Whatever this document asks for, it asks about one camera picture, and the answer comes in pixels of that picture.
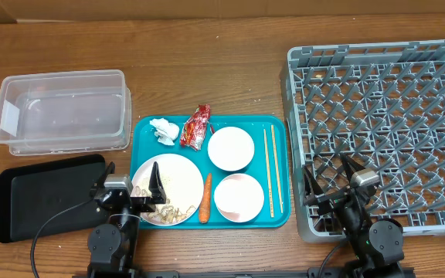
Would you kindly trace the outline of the wooden chopstick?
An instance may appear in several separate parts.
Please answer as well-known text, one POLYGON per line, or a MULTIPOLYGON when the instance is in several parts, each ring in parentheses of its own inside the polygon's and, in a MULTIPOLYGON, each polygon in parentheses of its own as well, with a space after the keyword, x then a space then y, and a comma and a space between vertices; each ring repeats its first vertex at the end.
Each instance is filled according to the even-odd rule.
POLYGON ((276 142, 276 136, 275 136, 275 129, 274 125, 271 125, 271 138, 272 138, 272 145, 273 145, 273 158, 274 158, 274 165, 275 165, 275 172, 276 172, 276 179, 277 179, 277 190, 278 190, 278 198, 279 198, 279 206, 280 206, 280 212, 284 212, 283 208, 283 199, 282 199, 282 191, 281 191, 281 183, 280 183, 280 170, 279 170, 279 161, 277 156, 277 142, 276 142))
POLYGON ((272 191, 272 181, 270 175, 270 159, 269 159, 269 151, 268 151, 268 143, 267 143, 267 130, 263 129, 263 143, 264 143, 264 153, 265 153, 265 161, 266 161, 266 171, 267 171, 267 186, 268 186, 268 197, 269 197, 269 206, 270 206, 270 217, 274 218, 274 208, 273 208, 273 191, 272 191))

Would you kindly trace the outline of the red snack wrapper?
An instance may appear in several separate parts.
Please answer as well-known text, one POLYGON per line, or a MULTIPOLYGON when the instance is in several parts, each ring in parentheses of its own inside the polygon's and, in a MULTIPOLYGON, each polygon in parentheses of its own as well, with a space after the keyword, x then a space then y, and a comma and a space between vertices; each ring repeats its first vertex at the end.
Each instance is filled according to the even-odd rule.
POLYGON ((194 151, 202 149, 207 131, 211 134, 215 132, 214 126, 210 123, 211 108, 209 104, 198 105, 195 113, 185 122, 180 136, 180 145, 190 147, 194 151))

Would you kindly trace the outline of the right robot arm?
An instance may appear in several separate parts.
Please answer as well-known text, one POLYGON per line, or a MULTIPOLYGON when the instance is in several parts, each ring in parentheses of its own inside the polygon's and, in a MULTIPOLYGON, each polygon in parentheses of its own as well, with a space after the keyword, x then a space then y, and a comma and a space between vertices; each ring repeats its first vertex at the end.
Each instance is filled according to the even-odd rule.
POLYGON ((348 185, 331 194, 325 194, 311 171, 304 168, 304 183, 310 193, 304 203, 316 205, 319 215, 334 214, 345 234, 345 239, 326 256, 317 276, 323 276, 328 260, 347 243, 356 259, 341 268, 340 277, 413 275, 412 270, 406 272, 400 265, 404 259, 401 224, 393 219, 373 222, 367 213, 366 206, 380 186, 380 177, 345 154, 340 159, 348 185))

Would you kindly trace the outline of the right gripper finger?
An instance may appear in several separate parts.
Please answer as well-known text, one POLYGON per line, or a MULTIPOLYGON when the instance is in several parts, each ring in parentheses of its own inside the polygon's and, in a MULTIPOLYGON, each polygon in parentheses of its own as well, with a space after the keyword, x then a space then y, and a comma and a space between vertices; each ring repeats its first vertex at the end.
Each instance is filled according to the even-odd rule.
POLYGON ((324 192, 321 186, 318 184, 317 180, 315 179, 314 175, 306 166, 303 167, 303 170, 304 170, 304 183, 305 183, 305 190, 307 192, 307 198, 311 200, 313 198, 322 196, 324 192))
POLYGON ((341 159, 341 164, 344 168, 345 174, 347 176, 347 179, 349 181, 352 180, 352 176, 354 173, 356 173, 357 171, 365 170, 364 166, 362 166, 361 164, 359 164, 358 162, 356 162, 355 160, 353 160, 351 157, 349 157, 346 154, 341 154, 340 159, 341 159))

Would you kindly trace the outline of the white bowl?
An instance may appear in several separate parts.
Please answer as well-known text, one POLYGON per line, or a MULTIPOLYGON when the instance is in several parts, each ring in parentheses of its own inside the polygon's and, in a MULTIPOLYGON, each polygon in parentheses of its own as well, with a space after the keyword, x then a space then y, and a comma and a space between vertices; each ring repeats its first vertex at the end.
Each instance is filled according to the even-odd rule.
POLYGON ((223 127, 209 139, 207 146, 210 161, 224 171, 239 171, 253 160, 255 144, 242 128, 223 127))

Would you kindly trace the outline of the white tissue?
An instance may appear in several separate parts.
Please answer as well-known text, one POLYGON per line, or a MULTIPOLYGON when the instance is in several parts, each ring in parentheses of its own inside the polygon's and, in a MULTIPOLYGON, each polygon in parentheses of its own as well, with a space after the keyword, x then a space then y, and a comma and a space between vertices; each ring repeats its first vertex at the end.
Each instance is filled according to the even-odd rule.
POLYGON ((165 118, 155 118, 149 121, 149 124, 155 129, 155 136, 158 142, 173 146, 179 134, 179 126, 167 121, 165 118))

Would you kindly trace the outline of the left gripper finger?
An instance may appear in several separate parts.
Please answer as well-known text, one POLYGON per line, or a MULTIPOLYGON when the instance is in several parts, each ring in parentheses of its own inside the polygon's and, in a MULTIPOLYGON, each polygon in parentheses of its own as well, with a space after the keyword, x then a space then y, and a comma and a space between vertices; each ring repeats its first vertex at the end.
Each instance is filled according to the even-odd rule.
POLYGON ((94 183, 95 188, 103 188, 107 177, 115 172, 115 163, 111 162, 105 169, 104 173, 94 183))
POLYGON ((153 201, 165 201, 166 200, 166 194, 164 190, 164 186, 161 182, 161 176, 159 171, 158 162, 155 161, 152 169, 151 169, 151 176, 149 180, 149 191, 151 192, 151 199, 153 201))

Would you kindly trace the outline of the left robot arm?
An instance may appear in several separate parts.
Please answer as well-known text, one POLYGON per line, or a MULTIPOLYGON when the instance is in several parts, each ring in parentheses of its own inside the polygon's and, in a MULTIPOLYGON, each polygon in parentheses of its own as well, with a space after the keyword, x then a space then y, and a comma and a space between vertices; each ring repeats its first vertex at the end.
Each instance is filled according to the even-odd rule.
POLYGON ((157 205, 166 203, 158 163, 151 167, 147 197, 133 197, 133 185, 128 175, 114 173, 111 162, 94 183, 90 196, 98 206, 108 212, 106 223, 97 226, 88 239, 90 264, 88 277, 144 277, 134 264, 140 214, 154 212, 157 205))

